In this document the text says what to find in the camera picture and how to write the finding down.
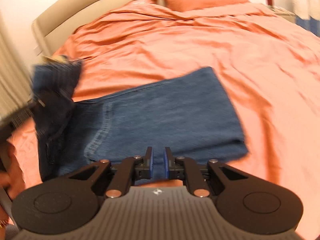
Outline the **blue denim jeans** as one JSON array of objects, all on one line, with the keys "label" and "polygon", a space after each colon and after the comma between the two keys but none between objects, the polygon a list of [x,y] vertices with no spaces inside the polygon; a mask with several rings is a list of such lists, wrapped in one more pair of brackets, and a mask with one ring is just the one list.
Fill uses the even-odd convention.
[{"label": "blue denim jeans", "polygon": [[164,179],[165,147],[204,164],[247,154],[236,111],[210,67],[182,77],[75,102],[82,61],[35,67],[33,97],[43,181],[83,166],[153,150],[153,180]]}]

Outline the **beige pleated curtain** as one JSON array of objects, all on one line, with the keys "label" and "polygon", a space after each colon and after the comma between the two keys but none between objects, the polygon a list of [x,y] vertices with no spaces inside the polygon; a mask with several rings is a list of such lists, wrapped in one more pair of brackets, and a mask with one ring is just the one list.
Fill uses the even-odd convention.
[{"label": "beige pleated curtain", "polygon": [[31,95],[30,73],[21,61],[4,21],[1,20],[1,119],[27,104]]}]

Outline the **beige upholstered headboard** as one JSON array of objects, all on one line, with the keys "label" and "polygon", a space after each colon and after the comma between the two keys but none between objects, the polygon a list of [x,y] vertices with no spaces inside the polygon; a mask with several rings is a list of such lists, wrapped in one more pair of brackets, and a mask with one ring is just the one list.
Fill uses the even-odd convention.
[{"label": "beige upholstered headboard", "polygon": [[53,55],[79,26],[134,0],[58,0],[32,23],[41,53]]}]

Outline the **orange duvet cover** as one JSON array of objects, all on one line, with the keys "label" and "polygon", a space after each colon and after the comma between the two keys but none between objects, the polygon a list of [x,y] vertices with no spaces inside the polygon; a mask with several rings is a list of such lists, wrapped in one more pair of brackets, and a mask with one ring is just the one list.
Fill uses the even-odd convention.
[{"label": "orange duvet cover", "polygon": [[298,233],[319,235],[317,36],[259,4],[186,12],[129,4],[79,26],[56,54],[85,61],[76,101],[211,66],[246,137],[248,154],[231,165],[298,194]]}]

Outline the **white bedside table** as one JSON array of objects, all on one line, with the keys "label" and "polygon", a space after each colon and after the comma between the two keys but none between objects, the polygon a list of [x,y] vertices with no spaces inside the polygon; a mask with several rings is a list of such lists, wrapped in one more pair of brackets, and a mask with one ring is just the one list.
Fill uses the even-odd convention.
[{"label": "white bedside table", "polygon": [[296,23],[296,15],[293,12],[290,12],[284,8],[281,7],[270,7],[270,9],[278,16],[284,18],[285,20],[291,22],[291,23]]}]

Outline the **white and blue plush toy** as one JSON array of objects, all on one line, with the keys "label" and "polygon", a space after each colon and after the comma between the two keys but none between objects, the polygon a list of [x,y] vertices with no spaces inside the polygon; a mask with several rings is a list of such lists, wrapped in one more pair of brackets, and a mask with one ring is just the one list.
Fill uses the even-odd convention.
[{"label": "white and blue plush toy", "polygon": [[319,37],[319,0],[292,0],[296,24]]}]

